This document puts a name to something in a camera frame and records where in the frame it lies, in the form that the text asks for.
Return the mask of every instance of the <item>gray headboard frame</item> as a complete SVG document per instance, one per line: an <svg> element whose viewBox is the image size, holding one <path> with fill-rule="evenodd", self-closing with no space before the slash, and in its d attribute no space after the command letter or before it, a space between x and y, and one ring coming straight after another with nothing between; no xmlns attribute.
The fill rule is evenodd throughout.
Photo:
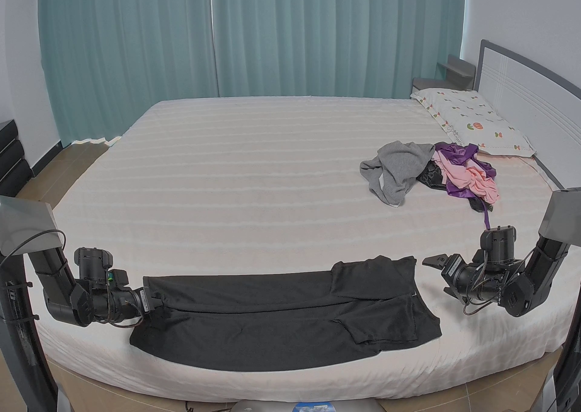
<svg viewBox="0 0 581 412"><path fill-rule="evenodd" d="M517 61L520 64L535 71L536 73L545 76L552 82L558 84L563 89L573 94L578 99L581 99L581 88L577 87L572 82L564 79L562 76L559 76L554 71L549 70L548 68L540 65L539 63L536 63L535 61L528 59L527 57L523 57L522 55L513 52L505 47L487 41L486 39L483 39L480 43L480 56L478 59L478 68L476 69L476 80L474 82L475 91L477 91L480 87L480 80L482 76L482 63L484 60L484 50L487 48L490 49L491 51L495 51L501 55L504 55L511 60ZM556 177L551 173L551 171L547 169L547 167L545 167L545 165L543 165L542 162L538 158L536 158L536 156L534 156L533 158L537 162L537 164L539 164L539 166L545 171L545 173L547 173L549 178L551 178L551 180L553 180L557 186L563 188L563 185L556 179Z"/></svg>

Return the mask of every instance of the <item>bed sheet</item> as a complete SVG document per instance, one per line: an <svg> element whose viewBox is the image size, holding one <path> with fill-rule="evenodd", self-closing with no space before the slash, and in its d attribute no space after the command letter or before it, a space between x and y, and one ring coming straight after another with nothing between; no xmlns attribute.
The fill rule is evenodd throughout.
<svg viewBox="0 0 581 412"><path fill-rule="evenodd" d="M447 140L411 100L336 97L188 99L147 111L55 208L69 261L81 246L107 249L132 287L144 275L257 274L328 270L342 260L439 253L470 260L483 216L467 200L416 183L399 208L382 203L359 162L393 141ZM482 156L497 169L492 226L518 230L515 255L534 246L551 190L514 157ZM74 327L47 313L46 354L118 387L183 400L311 401L407 397L452 387L539 358L563 343L581 279L572 248L545 304L521 318L490 306L471 317L443 293L438 271L416 281L443 335L373 358L283 372L225 372L174 364L138 350L130 330ZM73 274L78 274L71 265Z"/></svg>

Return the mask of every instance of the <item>pile of clothes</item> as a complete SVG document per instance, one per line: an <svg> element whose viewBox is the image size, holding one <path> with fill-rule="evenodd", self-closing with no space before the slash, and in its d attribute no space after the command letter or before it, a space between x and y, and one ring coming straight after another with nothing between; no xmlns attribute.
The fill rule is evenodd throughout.
<svg viewBox="0 0 581 412"><path fill-rule="evenodd" d="M484 224L490 228L488 212L500 198L494 182L496 170L478 160L477 153L474 144L403 144L397 140L380 148L374 159L362 161L359 171L369 181L369 189L386 204L400 205L417 180L468 199L475 211L484 213Z"/></svg>

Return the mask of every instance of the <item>white pillow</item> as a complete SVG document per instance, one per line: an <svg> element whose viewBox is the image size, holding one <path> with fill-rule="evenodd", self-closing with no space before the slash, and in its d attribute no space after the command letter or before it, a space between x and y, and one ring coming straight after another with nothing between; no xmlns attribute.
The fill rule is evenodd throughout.
<svg viewBox="0 0 581 412"><path fill-rule="evenodd" d="M421 103L458 144L476 144L491 155L531 157L535 152L526 136L498 116L476 91L430 88L410 97Z"/></svg>

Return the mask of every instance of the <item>teal curtain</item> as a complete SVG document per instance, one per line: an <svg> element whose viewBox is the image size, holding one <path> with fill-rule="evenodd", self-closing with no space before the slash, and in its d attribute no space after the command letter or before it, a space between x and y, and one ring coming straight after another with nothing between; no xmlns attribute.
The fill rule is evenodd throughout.
<svg viewBox="0 0 581 412"><path fill-rule="evenodd" d="M409 97L458 55L464 0L212 0L221 96Z"/></svg>
<svg viewBox="0 0 581 412"><path fill-rule="evenodd" d="M38 0L63 144L185 97L409 97L458 55L464 0Z"/></svg>
<svg viewBox="0 0 581 412"><path fill-rule="evenodd" d="M38 0L64 145L123 134L156 102L218 95L210 0Z"/></svg>

